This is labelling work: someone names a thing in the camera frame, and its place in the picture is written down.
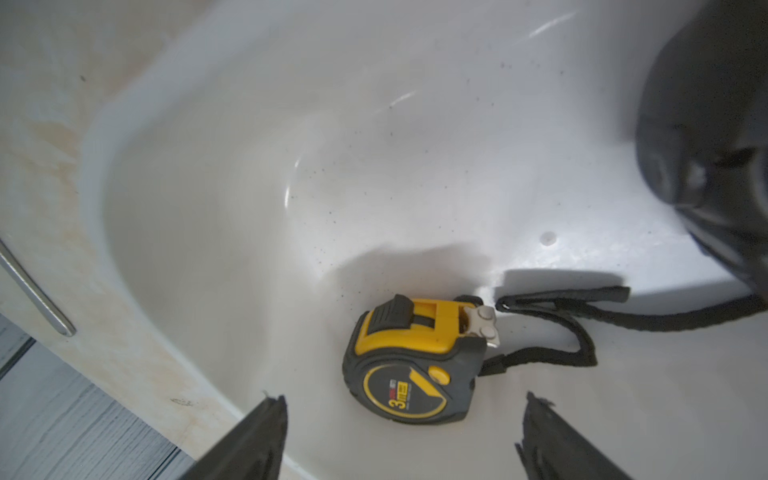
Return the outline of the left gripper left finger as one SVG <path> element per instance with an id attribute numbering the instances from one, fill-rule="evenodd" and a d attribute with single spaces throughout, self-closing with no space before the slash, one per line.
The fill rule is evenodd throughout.
<path id="1" fill-rule="evenodd" d="M 285 397 L 266 397 L 192 465 L 181 479 L 278 479 L 287 431 Z"/>

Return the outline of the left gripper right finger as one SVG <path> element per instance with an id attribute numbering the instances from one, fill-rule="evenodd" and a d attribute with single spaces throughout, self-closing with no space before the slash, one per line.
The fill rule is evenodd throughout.
<path id="1" fill-rule="evenodd" d="M 526 399 L 523 438 L 515 449 L 529 479 L 631 479 L 554 411 L 552 402 L 532 392 Z"/>

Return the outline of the black yellow rubber tape measure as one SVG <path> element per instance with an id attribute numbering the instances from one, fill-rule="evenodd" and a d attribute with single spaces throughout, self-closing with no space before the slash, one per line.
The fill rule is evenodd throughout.
<path id="1" fill-rule="evenodd" d="M 397 294 L 358 319 L 342 362 L 351 395 L 372 413 L 411 425 L 463 420 L 475 381 L 531 363 L 593 367 L 595 347 L 566 311 L 567 302 L 627 301 L 627 287 L 556 290 L 503 297 L 493 306 L 474 295 L 451 301 Z M 488 356 L 500 345 L 497 313 L 515 313 L 555 323 L 571 332 L 575 352 L 527 347 Z"/>

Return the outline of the large black tape measure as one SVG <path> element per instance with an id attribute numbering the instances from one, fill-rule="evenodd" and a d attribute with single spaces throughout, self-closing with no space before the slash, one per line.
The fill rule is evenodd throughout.
<path id="1" fill-rule="evenodd" d="M 695 330 L 767 308 L 767 5 L 710 1 L 657 56 L 636 128 L 641 174 L 697 246 L 750 289 L 689 312 L 640 315 L 560 300 L 639 331 Z"/>

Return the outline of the white plastic storage box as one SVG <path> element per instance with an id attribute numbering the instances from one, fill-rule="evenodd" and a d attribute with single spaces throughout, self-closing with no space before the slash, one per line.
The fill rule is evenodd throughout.
<path id="1" fill-rule="evenodd" d="M 644 183 L 634 131 L 699 1 L 227 1 L 106 106 L 81 202 L 136 319 L 243 415 L 289 409 L 315 479 L 521 479 L 526 396 L 635 479 L 767 475 L 767 318 L 683 333 L 589 321 L 594 368 L 477 381 L 460 422 L 350 395 L 359 315 L 622 284 L 624 310 L 745 293 Z"/>

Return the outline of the left aluminium frame post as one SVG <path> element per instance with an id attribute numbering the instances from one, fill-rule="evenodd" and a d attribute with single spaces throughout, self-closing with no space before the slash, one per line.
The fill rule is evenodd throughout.
<path id="1" fill-rule="evenodd" d="M 1 242 L 1 265 L 58 334 L 65 337 L 76 335 L 75 326 L 32 279 L 4 242 Z"/>

